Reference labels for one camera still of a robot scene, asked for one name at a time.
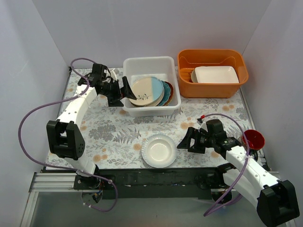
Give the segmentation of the red round plate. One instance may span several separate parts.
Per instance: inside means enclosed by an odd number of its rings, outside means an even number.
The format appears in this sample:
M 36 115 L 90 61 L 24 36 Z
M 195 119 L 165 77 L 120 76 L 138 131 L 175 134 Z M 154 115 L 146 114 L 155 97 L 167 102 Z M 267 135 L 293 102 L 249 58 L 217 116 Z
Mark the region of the red round plate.
M 169 95 L 169 99 L 167 100 L 167 102 L 164 105 L 168 106 L 169 103 L 171 102 L 172 98 L 173 98 L 173 95 L 174 95 L 174 87 L 169 82 L 166 82 L 166 83 L 170 87 L 170 95 Z

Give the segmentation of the white deep paper plate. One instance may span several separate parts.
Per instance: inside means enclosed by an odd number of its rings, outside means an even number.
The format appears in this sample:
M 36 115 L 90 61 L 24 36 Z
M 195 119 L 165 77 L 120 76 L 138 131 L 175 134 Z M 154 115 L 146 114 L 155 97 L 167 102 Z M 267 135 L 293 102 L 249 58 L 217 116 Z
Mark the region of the white deep paper plate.
M 142 143 L 141 155 L 149 166 L 166 168 L 176 160 L 177 146 L 169 136 L 155 134 Z

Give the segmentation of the cream plate with leaf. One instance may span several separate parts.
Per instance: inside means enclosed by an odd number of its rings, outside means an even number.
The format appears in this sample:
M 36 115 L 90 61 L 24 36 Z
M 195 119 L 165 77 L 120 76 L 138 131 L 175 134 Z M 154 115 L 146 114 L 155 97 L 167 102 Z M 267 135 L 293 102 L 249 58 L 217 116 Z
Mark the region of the cream plate with leaf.
M 155 98 L 152 94 L 142 94 L 138 95 L 136 100 L 130 99 L 129 101 L 133 106 L 136 107 L 149 107 L 149 106 L 157 106 L 164 98 L 164 91 L 160 93 L 160 95 Z

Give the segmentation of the cream and blue plate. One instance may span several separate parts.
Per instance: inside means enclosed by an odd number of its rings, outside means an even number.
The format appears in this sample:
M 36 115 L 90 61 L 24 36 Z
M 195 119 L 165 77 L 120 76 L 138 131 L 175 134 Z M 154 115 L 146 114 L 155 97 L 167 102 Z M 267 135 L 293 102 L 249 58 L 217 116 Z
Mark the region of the cream and blue plate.
M 156 106 L 164 96 L 163 82 L 156 77 L 146 77 L 135 81 L 131 87 L 136 100 L 129 101 L 138 107 Z

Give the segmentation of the teal scalloped plate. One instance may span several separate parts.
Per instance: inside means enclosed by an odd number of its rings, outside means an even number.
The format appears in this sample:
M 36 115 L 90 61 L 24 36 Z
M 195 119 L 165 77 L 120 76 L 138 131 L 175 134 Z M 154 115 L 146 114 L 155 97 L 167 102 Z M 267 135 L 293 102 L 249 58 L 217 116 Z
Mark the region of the teal scalloped plate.
M 158 106 L 164 106 L 164 104 L 169 99 L 169 95 L 170 95 L 170 87 L 168 86 L 166 81 L 162 81 L 162 84 L 163 84 L 163 88 L 164 88 L 164 95 L 163 95 L 162 100 L 159 102 Z

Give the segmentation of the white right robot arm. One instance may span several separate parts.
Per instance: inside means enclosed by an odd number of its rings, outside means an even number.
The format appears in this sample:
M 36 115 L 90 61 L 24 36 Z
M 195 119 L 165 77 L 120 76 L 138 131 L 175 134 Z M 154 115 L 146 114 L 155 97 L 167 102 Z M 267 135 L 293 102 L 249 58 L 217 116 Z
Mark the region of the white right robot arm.
M 213 148 L 228 161 L 231 167 L 214 176 L 215 184 L 237 190 L 256 208 L 267 227 L 276 227 L 299 217 L 295 187 L 290 181 L 279 180 L 247 155 L 236 138 L 227 136 L 220 120 L 198 121 L 200 129 L 188 128 L 178 149 L 203 154 L 206 148 Z

